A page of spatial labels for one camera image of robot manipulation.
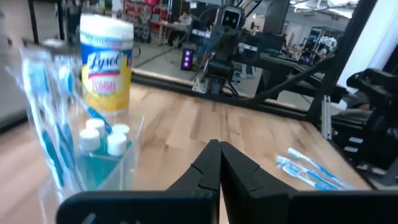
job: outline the wooden table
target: wooden table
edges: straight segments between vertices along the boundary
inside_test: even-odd
[[[146,122],[134,190],[169,187],[210,139],[229,141],[298,190],[313,189],[275,166],[274,156],[285,155],[288,147],[302,151],[358,189],[369,189],[309,123],[136,84],[131,87],[130,107],[141,112]],[[44,222],[37,188],[48,174],[28,124],[0,136],[0,223]],[[220,223],[227,223],[223,201],[220,204]]]

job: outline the white cap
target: white cap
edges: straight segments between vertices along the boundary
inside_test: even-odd
[[[113,133],[108,136],[108,154],[121,156],[127,149],[127,136],[125,134]]]
[[[92,152],[101,147],[100,132],[96,129],[83,129],[80,135],[80,149]]]
[[[128,135],[129,132],[130,132],[130,127],[126,124],[114,124],[112,126],[112,133]]]
[[[99,131],[99,136],[105,137],[105,121],[99,118],[90,118],[86,121],[86,128],[97,129]]]

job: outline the lysol label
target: lysol label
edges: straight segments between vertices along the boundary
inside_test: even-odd
[[[87,103],[106,112],[125,110],[129,101],[132,39],[112,39],[83,32],[80,40],[82,80],[89,92]]]

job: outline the yellow label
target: yellow label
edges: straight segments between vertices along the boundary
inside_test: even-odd
[[[87,55],[81,77],[88,92],[85,100],[93,108],[105,113],[127,110],[130,99],[131,54],[125,52],[105,50]]]

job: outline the camera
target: camera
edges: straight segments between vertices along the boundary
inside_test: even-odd
[[[246,20],[243,9],[234,6],[223,6],[218,12],[217,21],[224,27],[242,29]]]

